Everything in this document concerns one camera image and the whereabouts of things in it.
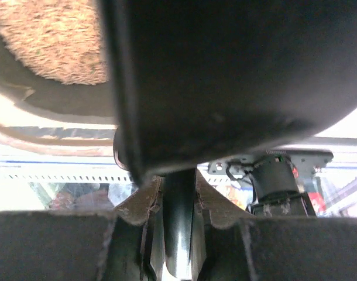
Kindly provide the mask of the black slotted litter scoop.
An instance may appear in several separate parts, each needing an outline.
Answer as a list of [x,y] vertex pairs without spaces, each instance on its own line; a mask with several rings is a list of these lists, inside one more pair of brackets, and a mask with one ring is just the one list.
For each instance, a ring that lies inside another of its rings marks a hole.
[[357,1],[99,1],[139,187],[315,135],[357,107]]

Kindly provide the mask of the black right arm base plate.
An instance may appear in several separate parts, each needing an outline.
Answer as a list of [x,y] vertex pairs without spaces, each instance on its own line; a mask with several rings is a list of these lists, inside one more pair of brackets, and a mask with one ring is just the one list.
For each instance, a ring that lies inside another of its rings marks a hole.
[[277,163],[284,163],[294,177],[310,177],[333,160],[333,153],[324,149],[270,149],[251,154],[238,154],[208,163],[210,176],[230,176],[231,179],[266,171]]

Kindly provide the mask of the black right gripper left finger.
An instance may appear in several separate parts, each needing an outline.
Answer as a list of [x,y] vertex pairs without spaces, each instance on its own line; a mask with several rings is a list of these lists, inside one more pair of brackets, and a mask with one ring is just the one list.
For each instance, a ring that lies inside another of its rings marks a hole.
[[160,280],[161,184],[112,210],[0,211],[0,280]]

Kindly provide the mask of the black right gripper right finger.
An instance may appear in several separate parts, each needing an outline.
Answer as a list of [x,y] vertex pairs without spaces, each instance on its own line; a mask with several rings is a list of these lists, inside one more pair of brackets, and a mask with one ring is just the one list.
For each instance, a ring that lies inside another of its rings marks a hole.
[[254,217],[196,188],[194,280],[357,280],[357,218]]

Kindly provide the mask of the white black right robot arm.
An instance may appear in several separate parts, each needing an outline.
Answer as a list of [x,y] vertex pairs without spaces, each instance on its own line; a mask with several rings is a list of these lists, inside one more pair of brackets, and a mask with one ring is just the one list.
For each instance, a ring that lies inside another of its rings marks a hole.
[[295,172],[245,166],[249,211],[189,169],[117,210],[0,212],[0,280],[357,280],[357,218],[316,217]]

